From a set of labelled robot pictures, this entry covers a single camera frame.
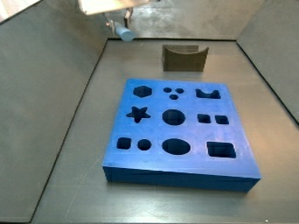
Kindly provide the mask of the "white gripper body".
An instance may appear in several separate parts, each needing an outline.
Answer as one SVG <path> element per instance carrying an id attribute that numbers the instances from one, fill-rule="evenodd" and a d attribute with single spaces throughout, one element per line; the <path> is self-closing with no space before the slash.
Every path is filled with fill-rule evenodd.
<path id="1" fill-rule="evenodd" d="M 148 3 L 150 0 L 79 0 L 79 7 L 87 15 L 94 15 L 119 11 Z"/>

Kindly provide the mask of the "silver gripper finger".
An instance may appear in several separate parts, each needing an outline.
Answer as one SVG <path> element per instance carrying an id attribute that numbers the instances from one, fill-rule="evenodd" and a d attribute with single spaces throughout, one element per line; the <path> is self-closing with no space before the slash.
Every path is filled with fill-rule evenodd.
<path id="1" fill-rule="evenodd" d="M 107 26 L 110 27 L 111 31 L 115 30 L 115 21 L 112 20 L 112 18 L 110 17 L 110 14 L 106 12 L 103 14 L 104 19 L 107 20 Z"/>
<path id="2" fill-rule="evenodd" d="M 134 8 L 127 8 L 126 9 L 126 15 L 124 15 L 126 28 L 130 27 L 132 15 L 134 15 Z"/>

